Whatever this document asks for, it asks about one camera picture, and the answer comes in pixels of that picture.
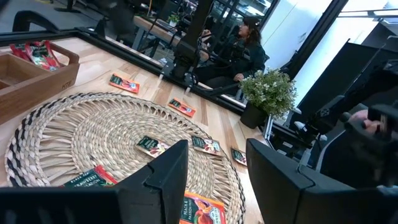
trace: desk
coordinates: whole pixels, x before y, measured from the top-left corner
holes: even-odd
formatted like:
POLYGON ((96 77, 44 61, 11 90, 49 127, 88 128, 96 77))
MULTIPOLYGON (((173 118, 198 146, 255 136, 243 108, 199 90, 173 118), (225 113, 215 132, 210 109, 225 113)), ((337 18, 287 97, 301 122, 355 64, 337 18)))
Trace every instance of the desk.
MULTIPOLYGON (((81 65, 75 85, 53 96, 47 101, 52 101, 75 93, 113 92, 150 100, 154 103, 166 106, 172 98, 176 97, 197 109, 194 117, 190 118, 190 120, 206 131, 210 136, 219 140, 221 147, 225 149, 229 158, 231 158, 230 147, 236 147, 241 151, 246 150, 247 138, 256 138, 265 142, 260 130, 245 127, 245 125, 239 122, 238 115, 193 93, 184 95, 185 90, 183 88, 159 80, 157 75, 127 63, 81 39, 62 39, 56 40, 54 43, 78 54, 80 56, 79 62, 81 65), (110 75, 115 70, 123 71, 128 74, 131 79, 141 84, 138 95, 120 90, 108 84, 110 75)), ((9 51, 9 49, 0 49, 0 51, 9 51)), ((62 63, 66 63, 67 61, 66 57, 59 57, 58 59, 62 63)), ((4 152, 14 130, 20 124, 22 118, 27 116, 30 111, 31 110, 28 110, 19 114, 15 118, 0 125, 0 161, 4 161, 4 152)), ((246 196, 245 223, 258 224, 262 218, 250 184, 248 171, 246 167, 239 165, 237 162, 233 161, 232 163, 236 167, 246 196)), ((3 164, 0 166, 0 186, 6 185, 6 171, 3 164)))
MULTIPOLYGON (((134 16, 134 24, 139 28, 136 37, 134 38, 134 42, 132 44, 132 48, 134 50, 138 50, 139 44, 141 42, 142 36, 144 35, 145 31, 148 31, 152 26, 152 22, 140 17, 134 16)), ((155 24, 150 31, 151 34, 155 35, 157 38, 170 42, 172 40, 173 34, 168 32, 167 30, 161 28, 157 24, 155 24)), ((180 42, 180 37, 175 36, 172 42, 172 45, 175 47, 180 42)))

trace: wooden box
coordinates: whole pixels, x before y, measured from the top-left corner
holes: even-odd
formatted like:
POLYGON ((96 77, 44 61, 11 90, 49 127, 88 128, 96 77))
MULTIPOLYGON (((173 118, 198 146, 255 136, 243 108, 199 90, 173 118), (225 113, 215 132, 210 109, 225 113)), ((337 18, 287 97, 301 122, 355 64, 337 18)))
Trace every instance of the wooden box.
POLYGON ((69 58, 68 65, 53 72, 12 54, 0 55, 0 124, 75 84, 79 56, 51 45, 69 58))

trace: round woven mat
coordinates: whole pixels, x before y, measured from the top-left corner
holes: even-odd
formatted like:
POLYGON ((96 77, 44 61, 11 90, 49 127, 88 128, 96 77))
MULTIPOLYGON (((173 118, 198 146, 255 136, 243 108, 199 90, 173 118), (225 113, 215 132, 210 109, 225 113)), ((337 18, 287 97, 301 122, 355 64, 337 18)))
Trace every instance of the round woven mat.
POLYGON ((33 110, 6 151, 12 186, 62 185, 102 165, 117 181, 152 160, 136 149, 144 135, 171 144, 188 139, 187 190, 224 203, 227 223, 243 223, 241 183, 229 159, 194 150, 191 135, 209 138, 198 126, 150 101, 113 93, 80 93, 33 110))

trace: dark hair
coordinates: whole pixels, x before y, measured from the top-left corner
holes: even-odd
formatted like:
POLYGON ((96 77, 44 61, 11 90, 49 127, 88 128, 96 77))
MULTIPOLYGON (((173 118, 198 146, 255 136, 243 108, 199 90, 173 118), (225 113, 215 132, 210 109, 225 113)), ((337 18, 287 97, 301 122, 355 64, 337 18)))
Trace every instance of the dark hair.
POLYGON ((259 19, 256 17, 245 17, 243 19, 243 24, 249 27, 249 36, 245 44, 259 43, 261 41, 261 34, 258 27, 260 24, 259 19))

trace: red seed packet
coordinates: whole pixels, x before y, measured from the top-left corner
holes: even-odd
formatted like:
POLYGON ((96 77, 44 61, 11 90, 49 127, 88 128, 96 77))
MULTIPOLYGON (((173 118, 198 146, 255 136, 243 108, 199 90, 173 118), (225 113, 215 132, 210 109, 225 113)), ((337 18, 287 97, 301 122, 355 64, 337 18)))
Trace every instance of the red seed packet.
POLYGON ((157 140, 156 138, 152 138, 149 136, 144 136, 138 143, 137 147, 140 151, 156 158, 160 156, 163 152, 165 152, 170 145, 157 140))
POLYGON ((116 74, 112 74, 109 84, 112 86, 121 88, 123 90, 130 91, 132 93, 138 93, 138 91, 139 91, 139 83, 138 82, 135 82, 132 80, 127 80, 125 78, 121 78, 121 77, 117 76, 116 74))
POLYGON ((25 50, 33 63, 46 70, 54 71, 61 67, 60 62, 51 50, 50 41, 48 40, 26 42, 25 50))
POLYGON ((15 56, 20 57, 20 58, 30 62, 30 58, 26 54, 25 44, 10 44, 10 49, 12 50, 12 53, 15 56))
POLYGON ((236 160, 236 162, 248 166, 247 164, 247 160, 246 160, 246 153, 241 152, 239 150, 233 149, 231 148, 231 152, 232 152, 232 158, 234 158, 234 160, 236 160))
POLYGON ((224 204, 185 192, 180 224, 226 224, 224 204))
POLYGON ((111 177, 105 170, 104 167, 99 165, 94 169, 91 169, 82 175, 69 180, 64 183, 64 187, 112 187, 118 182, 111 177))
POLYGON ((179 110, 179 112, 181 112, 189 117, 192 117, 196 112, 195 109, 182 103, 177 98, 172 99, 169 103, 169 106, 171 106, 172 108, 175 108, 176 110, 179 110))
POLYGON ((220 143, 214 139, 192 136, 192 146, 197 151, 209 153, 216 156, 222 155, 220 143))

